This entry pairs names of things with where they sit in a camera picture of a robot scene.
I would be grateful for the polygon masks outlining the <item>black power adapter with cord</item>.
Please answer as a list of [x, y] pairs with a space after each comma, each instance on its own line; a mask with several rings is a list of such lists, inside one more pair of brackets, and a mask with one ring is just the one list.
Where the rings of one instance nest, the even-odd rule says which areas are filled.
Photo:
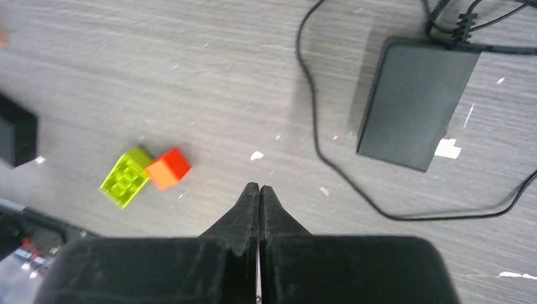
[[446, 134], [458, 102], [482, 53], [534, 56], [535, 47], [474, 44], [472, 2], [447, 30], [437, 19], [447, 7], [424, 1], [425, 38], [391, 37], [382, 47], [364, 111], [357, 152], [425, 172]]

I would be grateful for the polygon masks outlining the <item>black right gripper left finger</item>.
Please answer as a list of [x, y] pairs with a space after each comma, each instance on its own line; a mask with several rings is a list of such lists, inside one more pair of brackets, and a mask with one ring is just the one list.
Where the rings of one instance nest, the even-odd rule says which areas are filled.
[[222, 303], [257, 302], [260, 188], [249, 182], [234, 206], [200, 236], [228, 247]]

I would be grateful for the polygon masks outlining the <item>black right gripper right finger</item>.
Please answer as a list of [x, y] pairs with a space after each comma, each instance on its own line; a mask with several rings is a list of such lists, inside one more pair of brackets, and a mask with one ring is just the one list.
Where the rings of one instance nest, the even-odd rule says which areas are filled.
[[271, 303], [268, 242], [272, 236], [311, 236], [312, 233], [288, 213], [271, 186], [260, 189], [259, 262], [262, 303]]

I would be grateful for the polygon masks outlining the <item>black network switch box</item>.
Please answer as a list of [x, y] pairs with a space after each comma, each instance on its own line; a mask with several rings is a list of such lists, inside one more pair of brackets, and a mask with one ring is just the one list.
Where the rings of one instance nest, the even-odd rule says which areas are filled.
[[1, 92], [1, 159], [15, 168], [37, 157], [38, 118]]

